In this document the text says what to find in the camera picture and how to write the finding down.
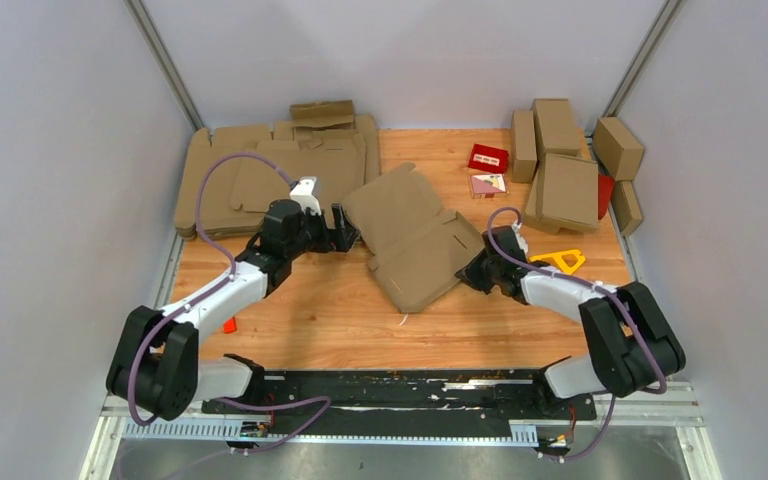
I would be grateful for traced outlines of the brown cardboard box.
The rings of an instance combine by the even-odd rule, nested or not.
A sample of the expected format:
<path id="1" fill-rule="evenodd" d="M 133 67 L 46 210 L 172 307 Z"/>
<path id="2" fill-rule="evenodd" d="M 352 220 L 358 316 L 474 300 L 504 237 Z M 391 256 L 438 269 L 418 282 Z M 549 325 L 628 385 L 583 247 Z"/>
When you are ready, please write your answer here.
<path id="1" fill-rule="evenodd" d="M 368 268 L 397 310 L 419 313 L 454 287 L 484 251 L 481 232 L 443 206 L 428 178 L 405 162 L 341 205 L 372 254 Z"/>

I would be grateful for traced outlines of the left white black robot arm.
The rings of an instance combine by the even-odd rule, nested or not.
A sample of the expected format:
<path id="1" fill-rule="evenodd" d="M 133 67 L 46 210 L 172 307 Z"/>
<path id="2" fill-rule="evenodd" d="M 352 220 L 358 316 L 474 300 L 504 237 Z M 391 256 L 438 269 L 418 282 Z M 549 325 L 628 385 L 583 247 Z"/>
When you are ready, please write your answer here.
<path id="1" fill-rule="evenodd" d="M 128 404 L 145 426 L 178 418 L 194 401 L 228 400 L 243 413 L 266 400 L 262 368 L 239 355 L 203 362 L 204 340 L 231 317 L 272 294 L 306 253 L 349 251 L 359 237 L 342 205 L 327 225 L 300 203 L 272 202 L 261 229 L 230 266 L 190 296 L 160 309 L 139 306 L 128 315 L 106 379 L 108 392 Z"/>

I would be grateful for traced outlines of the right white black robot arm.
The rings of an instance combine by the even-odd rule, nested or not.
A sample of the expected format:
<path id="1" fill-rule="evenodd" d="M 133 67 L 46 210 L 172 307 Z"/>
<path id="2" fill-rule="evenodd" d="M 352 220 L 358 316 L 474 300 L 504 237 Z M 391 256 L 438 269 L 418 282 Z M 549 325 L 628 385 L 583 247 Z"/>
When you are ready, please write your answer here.
<path id="1" fill-rule="evenodd" d="M 530 393 L 540 415 L 556 417 L 582 394 L 661 393 L 667 376 L 685 367 L 683 347 L 646 285 L 593 283 L 546 262 L 531 262 L 514 226 L 494 227 L 483 240 L 483 251 L 456 274 L 462 283 L 484 294 L 499 289 L 583 328 L 587 354 L 557 361 L 538 374 Z"/>

